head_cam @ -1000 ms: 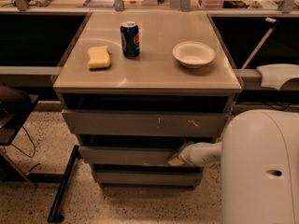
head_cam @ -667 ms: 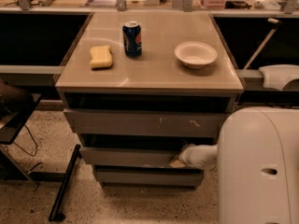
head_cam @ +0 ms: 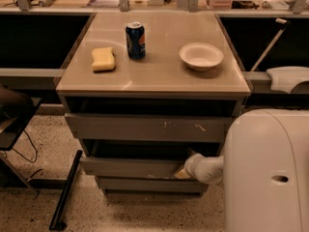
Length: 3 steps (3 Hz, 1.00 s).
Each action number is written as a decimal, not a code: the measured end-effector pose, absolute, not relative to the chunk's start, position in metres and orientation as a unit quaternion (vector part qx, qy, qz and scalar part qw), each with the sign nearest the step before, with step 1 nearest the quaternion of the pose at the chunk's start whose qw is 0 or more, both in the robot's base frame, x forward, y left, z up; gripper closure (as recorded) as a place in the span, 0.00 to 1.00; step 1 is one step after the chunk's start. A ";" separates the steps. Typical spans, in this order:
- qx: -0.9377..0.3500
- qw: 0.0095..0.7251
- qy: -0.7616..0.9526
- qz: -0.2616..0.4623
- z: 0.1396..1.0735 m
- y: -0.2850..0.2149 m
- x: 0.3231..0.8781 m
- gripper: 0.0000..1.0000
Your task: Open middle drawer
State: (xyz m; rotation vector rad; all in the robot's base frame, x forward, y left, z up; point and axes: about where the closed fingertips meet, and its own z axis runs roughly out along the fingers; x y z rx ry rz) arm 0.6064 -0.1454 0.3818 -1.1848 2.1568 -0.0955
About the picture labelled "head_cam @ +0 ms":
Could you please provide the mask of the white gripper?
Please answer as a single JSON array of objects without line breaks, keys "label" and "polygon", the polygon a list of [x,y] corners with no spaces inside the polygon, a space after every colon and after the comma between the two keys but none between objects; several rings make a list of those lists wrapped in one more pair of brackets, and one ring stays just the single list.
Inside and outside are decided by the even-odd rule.
[{"label": "white gripper", "polygon": [[189,158],[185,161],[184,167],[180,167],[174,176],[177,179],[190,179],[191,177],[203,184],[207,184],[211,179],[211,158],[206,158],[201,154],[195,154],[191,148],[187,148]]}]

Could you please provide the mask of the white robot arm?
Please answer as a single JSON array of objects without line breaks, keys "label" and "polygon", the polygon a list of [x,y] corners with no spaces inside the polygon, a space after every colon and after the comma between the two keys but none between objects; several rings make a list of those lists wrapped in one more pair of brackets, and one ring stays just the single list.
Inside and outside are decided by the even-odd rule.
[{"label": "white robot arm", "polygon": [[224,186],[225,232],[309,232],[309,111],[246,112],[219,157],[194,153],[175,176]]}]

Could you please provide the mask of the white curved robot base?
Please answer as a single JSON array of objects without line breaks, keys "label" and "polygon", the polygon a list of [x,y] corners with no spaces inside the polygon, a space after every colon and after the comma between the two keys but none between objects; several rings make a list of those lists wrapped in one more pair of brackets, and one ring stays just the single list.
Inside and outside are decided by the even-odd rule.
[{"label": "white curved robot base", "polygon": [[278,67],[267,70],[270,76],[270,90],[291,94],[293,89],[303,82],[309,81],[309,68],[306,67]]}]

